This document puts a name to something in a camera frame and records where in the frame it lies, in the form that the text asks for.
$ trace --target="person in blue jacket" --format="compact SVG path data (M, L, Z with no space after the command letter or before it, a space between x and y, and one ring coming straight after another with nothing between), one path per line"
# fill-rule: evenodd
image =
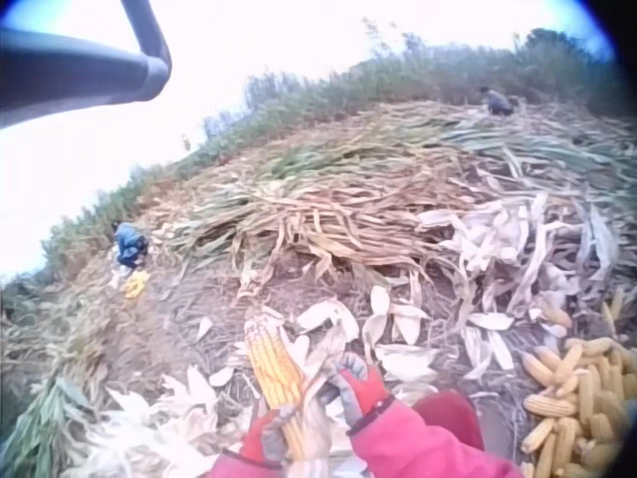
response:
M148 254L147 239L129 222L114 221L111 226L119 249L117 262L122 266L135 269L140 265L142 258Z

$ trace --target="left hand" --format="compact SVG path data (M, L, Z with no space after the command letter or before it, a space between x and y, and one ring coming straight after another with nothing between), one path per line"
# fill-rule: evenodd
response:
M263 415L257 414L257 419L250 425L243 439L239 454L257 463L281 463L288 454L288 443L281 427L288 423L296 412L297 408L294 405L283 405Z

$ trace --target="white sky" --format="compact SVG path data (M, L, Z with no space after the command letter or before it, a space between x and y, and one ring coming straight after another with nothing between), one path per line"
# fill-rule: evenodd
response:
M265 69L312 79L364 60L361 19L391 37L390 22L425 43L507 48L532 28L588 36L594 26L568 0L152 0L173 59L150 103L35 119L0 131L0 275L43 265L40 240L98 189L125 183L135 165L181 158L181 136L239 108L246 78ZM25 0L14 25L138 51L116 0Z

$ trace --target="pink sleeve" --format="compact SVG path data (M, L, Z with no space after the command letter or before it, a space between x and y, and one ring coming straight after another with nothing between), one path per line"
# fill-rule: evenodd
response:
M376 478L522 478L515 464L463 444L444 428L426 425L403 403L383 405L354 426L351 439L354 452Z
M257 463L230 450L223 450L206 478L282 478L283 468Z

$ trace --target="hand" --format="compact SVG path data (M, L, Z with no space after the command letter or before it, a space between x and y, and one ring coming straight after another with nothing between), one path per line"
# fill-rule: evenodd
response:
M338 388L345 421L350 427L389 396L376 367L351 352L343 355L328 382Z
M258 410L267 410L265 400L260 404L257 405ZM293 405L284 405L275 410L265 411L264 414L258 412L257 419L250 425L243 439L239 454L257 463L281 463L288 454L288 443L281 427L288 423L296 412L297 408Z

